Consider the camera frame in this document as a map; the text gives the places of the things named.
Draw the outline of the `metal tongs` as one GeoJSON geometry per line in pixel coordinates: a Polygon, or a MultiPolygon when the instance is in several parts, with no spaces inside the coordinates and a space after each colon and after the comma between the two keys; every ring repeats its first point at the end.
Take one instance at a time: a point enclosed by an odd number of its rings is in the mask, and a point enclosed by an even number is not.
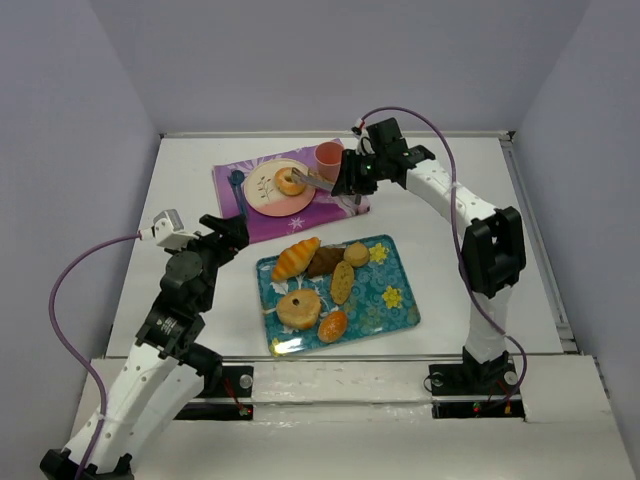
{"type": "Polygon", "coordinates": [[[334,185],[327,180],[319,179],[313,175],[304,174],[297,168],[291,169],[291,178],[292,181],[296,184],[310,185],[316,189],[324,190],[327,192],[331,192],[334,187],[334,185]]]}

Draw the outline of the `orange glazed donut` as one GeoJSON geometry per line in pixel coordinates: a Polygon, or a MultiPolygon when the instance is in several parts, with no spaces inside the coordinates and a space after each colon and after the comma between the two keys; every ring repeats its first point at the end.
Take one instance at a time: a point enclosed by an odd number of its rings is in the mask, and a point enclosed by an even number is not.
{"type": "Polygon", "coordinates": [[[286,196],[301,195],[306,189],[304,183],[297,183],[293,179],[292,167],[280,168],[274,176],[274,181],[277,189],[286,196]]]}

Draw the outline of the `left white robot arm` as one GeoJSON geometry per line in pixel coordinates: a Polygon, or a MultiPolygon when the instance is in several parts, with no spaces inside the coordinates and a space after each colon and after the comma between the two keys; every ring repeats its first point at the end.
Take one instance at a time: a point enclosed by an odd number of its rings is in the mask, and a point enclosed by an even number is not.
{"type": "Polygon", "coordinates": [[[246,219],[205,214],[199,222],[208,234],[185,230],[176,210],[164,210],[150,227],[131,235],[133,241],[154,242],[169,259],[160,291],[110,386],[62,333],[55,311],[58,291],[51,291],[51,326],[95,381],[99,405],[64,447],[46,452],[40,462],[46,478],[133,478],[145,448],[177,416],[191,417],[188,404],[198,397],[231,399],[231,406],[216,409],[217,419],[252,417],[252,406],[241,401],[252,392],[252,368],[224,366],[221,355],[197,342],[219,268],[249,244],[246,219]]]}

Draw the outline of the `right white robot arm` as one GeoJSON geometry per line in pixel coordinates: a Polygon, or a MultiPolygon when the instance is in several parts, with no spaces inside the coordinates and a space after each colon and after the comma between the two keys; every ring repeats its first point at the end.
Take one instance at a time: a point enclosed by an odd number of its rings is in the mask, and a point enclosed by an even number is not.
{"type": "Polygon", "coordinates": [[[526,266],[522,217],[498,208],[457,179],[454,163],[442,166],[428,148],[407,144],[398,122],[357,120],[357,140],[342,153],[332,195],[373,194],[390,181],[423,200],[451,226],[458,271],[470,300],[469,331],[458,363],[436,364],[425,379],[437,397],[516,394],[521,375],[509,360],[506,332],[512,289],[526,266]]]}

